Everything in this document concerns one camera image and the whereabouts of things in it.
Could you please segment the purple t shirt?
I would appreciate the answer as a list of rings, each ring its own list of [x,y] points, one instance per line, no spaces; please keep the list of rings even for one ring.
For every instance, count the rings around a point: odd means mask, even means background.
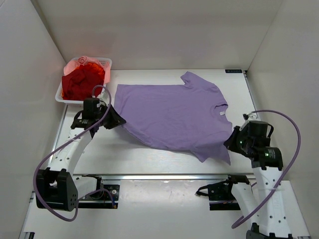
[[[149,147],[229,164],[224,142],[232,123],[226,99],[214,83],[192,72],[181,80],[182,85],[119,84],[114,108],[126,120],[123,128]]]

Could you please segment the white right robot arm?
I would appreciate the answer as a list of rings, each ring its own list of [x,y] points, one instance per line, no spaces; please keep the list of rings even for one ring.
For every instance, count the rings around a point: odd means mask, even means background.
[[[228,199],[236,199],[242,217],[232,228],[246,224],[248,239],[291,239],[292,231],[285,212],[281,191],[283,175],[282,155],[278,148],[270,147],[273,127],[264,121],[246,120],[236,126],[224,145],[232,152],[251,160],[258,196],[254,196],[249,180],[231,175],[223,187]]]

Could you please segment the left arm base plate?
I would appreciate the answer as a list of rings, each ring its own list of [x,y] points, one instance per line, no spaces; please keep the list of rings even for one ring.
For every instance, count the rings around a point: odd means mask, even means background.
[[[120,181],[103,180],[102,184],[107,192],[98,192],[79,201],[79,209],[117,209],[120,196]]]

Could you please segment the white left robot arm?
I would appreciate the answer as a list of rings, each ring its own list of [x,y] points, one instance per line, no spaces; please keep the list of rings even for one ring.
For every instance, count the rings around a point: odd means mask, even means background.
[[[76,177],[74,169],[100,127],[113,129],[125,123],[112,105],[98,98],[85,99],[83,109],[73,118],[66,146],[54,153],[45,169],[36,173],[37,206],[44,208],[46,203],[54,210],[71,212],[79,199],[88,194],[92,198],[101,197],[104,194],[102,178],[93,174]]]

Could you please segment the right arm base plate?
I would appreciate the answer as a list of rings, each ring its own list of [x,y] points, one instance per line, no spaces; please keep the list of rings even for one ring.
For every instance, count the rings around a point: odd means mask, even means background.
[[[238,183],[250,184],[244,175],[229,174],[224,181],[198,188],[195,194],[208,197],[211,211],[239,211],[239,204],[231,193],[233,185]]]

